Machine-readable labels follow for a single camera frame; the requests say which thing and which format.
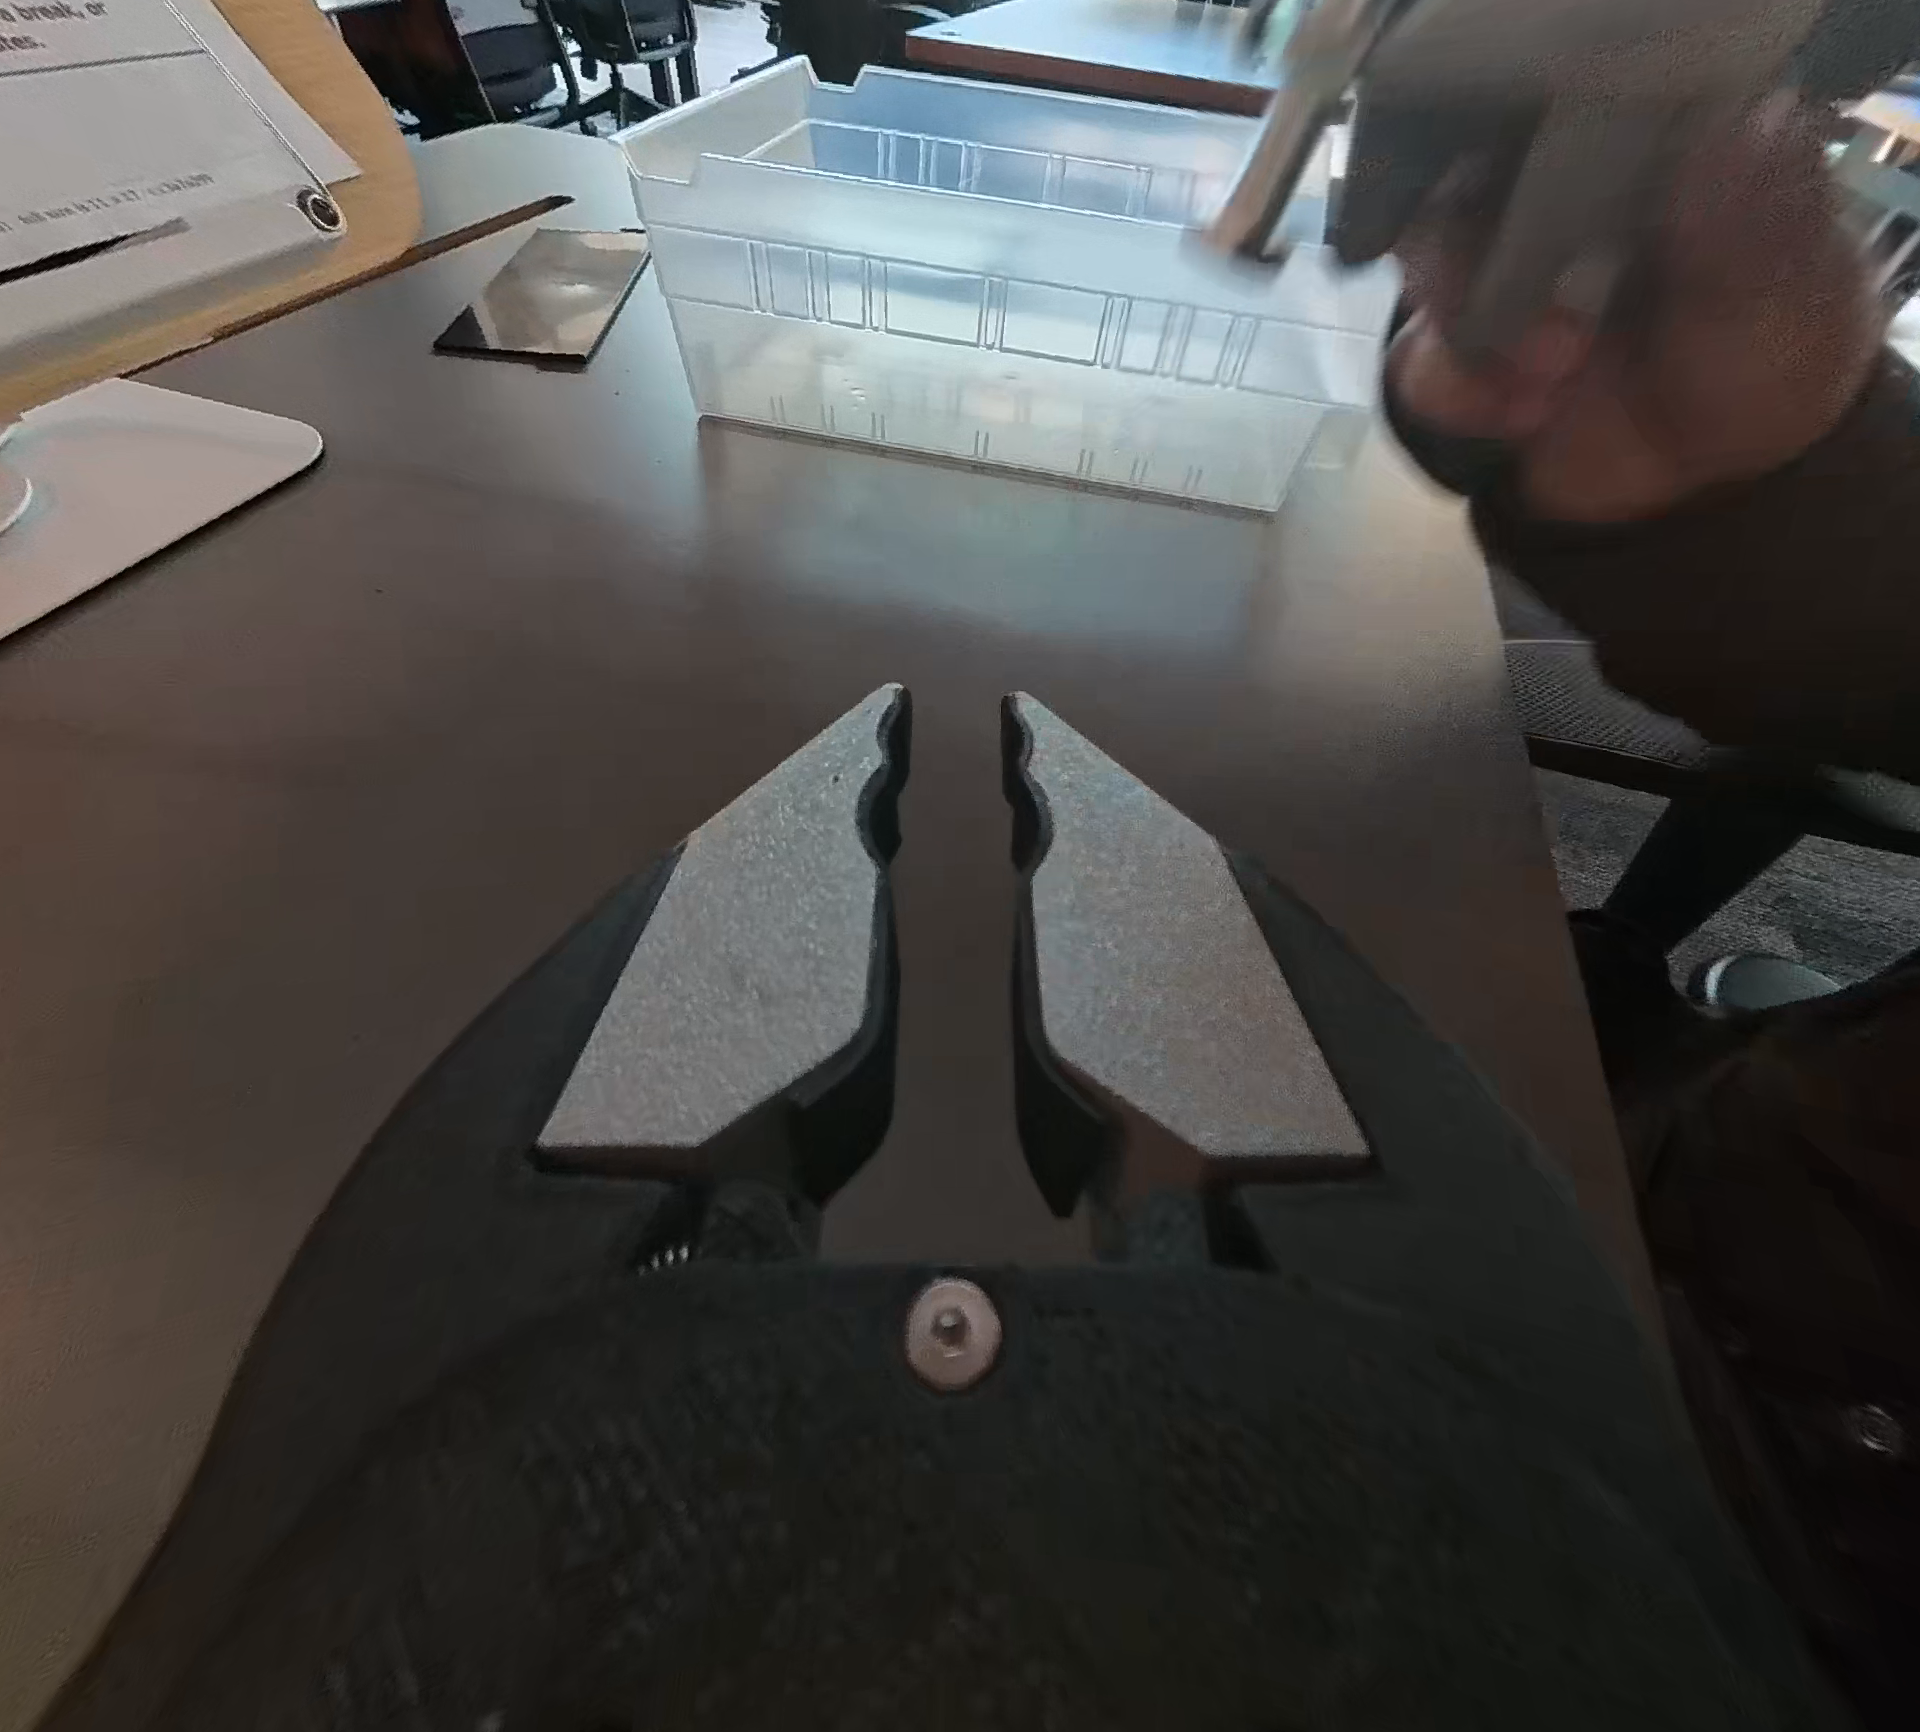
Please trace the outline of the brown-edged office table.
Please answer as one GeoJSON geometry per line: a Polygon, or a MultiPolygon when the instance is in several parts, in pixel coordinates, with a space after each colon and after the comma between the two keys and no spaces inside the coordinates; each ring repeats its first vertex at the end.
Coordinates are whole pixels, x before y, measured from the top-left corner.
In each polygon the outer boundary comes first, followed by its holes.
{"type": "Polygon", "coordinates": [[[1001,0],[912,28],[903,60],[1001,85],[1258,118],[1277,82],[1244,20],[1184,0],[1001,0]]]}

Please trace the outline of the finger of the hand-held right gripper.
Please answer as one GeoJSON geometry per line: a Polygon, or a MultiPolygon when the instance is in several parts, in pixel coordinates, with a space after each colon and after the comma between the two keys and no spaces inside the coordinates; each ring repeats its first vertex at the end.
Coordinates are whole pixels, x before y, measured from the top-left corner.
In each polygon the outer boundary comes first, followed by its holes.
{"type": "Polygon", "coordinates": [[[1475,256],[1512,189],[1519,112],[1507,34],[1385,34],[1355,76],[1332,252],[1347,268],[1417,240],[1475,256]]]}
{"type": "Polygon", "coordinates": [[[1456,156],[1475,159],[1486,227],[1446,339],[1512,359],[1552,311],[1600,320],[1650,245],[1689,157],[1785,93],[1446,93],[1456,156]]]}

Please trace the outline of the person's right hand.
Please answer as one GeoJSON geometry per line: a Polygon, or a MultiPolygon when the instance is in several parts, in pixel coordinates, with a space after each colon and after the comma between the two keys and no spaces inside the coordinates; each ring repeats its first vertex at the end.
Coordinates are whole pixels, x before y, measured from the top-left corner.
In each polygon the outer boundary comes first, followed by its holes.
{"type": "Polygon", "coordinates": [[[1461,159],[1393,245],[1385,421],[1456,496],[1568,523],[1654,519],[1811,448],[1883,359],[1886,314],[1830,175],[1824,114],[1777,90],[1716,124],[1601,309],[1552,295],[1514,344],[1458,342],[1492,247],[1486,159],[1461,159]]]}

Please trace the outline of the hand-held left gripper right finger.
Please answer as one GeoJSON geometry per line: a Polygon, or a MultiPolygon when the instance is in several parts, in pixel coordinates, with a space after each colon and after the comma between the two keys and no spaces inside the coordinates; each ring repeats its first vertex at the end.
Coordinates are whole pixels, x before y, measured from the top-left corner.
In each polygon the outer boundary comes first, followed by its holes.
{"type": "Polygon", "coordinates": [[[1218,840],[1030,691],[999,699],[999,762],[1015,1127],[1048,1209],[1369,1168],[1218,840]]]}

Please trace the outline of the steel hex bolt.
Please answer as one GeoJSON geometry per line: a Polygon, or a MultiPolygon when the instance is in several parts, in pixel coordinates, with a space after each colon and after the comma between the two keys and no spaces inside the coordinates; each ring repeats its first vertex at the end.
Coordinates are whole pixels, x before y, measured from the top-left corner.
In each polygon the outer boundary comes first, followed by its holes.
{"type": "Polygon", "coordinates": [[[1285,264],[1293,250],[1288,211],[1327,129],[1341,121],[1353,83],[1353,63],[1284,65],[1245,157],[1196,230],[1211,253],[1262,268],[1285,264]]]}

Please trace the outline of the black glossy plate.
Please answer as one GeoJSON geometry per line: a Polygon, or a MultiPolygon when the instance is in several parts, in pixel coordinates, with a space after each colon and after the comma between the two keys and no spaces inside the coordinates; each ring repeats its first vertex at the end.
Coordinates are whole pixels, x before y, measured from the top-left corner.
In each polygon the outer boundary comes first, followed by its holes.
{"type": "Polygon", "coordinates": [[[442,327],[431,352],[583,372],[651,252],[642,227],[540,227],[442,327]]]}

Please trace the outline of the wooden display board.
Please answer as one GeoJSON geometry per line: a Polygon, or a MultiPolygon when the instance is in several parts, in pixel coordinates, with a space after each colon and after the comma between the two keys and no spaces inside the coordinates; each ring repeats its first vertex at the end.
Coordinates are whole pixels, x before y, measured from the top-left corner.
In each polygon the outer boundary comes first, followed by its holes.
{"type": "Polygon", "coordinates": [[[332,185],[343,233],[293,260],[221,280],[197,304],[161,302],[152,316],[119,314],[74,344],[41,345],[5,362],[5,424],[94,379],[147,372],[376,280],[395,270],[419,237],[419,184],[409,150],[317,1],[207,1],[228,37],[245,46],[243,71],[258,68],[351,159],[353,173],[332,185]]]}

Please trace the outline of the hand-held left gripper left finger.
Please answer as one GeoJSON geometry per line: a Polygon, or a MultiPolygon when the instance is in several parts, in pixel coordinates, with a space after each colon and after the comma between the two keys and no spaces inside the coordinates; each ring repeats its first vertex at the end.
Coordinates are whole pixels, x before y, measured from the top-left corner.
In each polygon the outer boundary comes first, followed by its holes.
{"type": "Polygon", "coordinates": [[[678,846],[550,1108],[541,1168],[826,1205],[894,1113],[912,697],[880,684],[678,846]]]}

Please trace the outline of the printed instruction sheet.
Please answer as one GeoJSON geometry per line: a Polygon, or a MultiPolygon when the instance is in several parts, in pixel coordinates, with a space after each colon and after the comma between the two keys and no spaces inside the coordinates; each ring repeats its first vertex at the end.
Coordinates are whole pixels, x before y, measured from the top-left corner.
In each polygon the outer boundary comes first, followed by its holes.
{"type": "MultiPolygon", "coordinates": [[[[173,0],[323,184],[351,157],[233,42],[173,0]]],[[[22,273],[245,199],[291,203],[299,167],[157,0],[1,0],[1,265],[22,273]]]]}

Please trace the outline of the white stand base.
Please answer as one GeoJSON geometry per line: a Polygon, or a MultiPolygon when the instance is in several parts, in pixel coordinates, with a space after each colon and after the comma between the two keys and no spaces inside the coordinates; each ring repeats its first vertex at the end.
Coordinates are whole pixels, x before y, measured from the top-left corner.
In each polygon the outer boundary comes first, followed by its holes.
{"type": "Polygon", "coordinates": [[[310,472],[299,420],[107,377],[1,434],[1,638],[310,472]]]}

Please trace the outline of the clear plastic bin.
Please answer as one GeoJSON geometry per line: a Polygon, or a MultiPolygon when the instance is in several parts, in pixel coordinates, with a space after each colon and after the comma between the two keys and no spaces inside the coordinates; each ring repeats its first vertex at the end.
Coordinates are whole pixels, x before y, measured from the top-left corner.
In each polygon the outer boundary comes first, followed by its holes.
{"type": "Polygon", "coordinates": [[[1272,515],[1366,435],[1390,260],[1277,270],[1194,230],[1255,121],[804,60],[617,134],[703,420],[1272,515]]]}

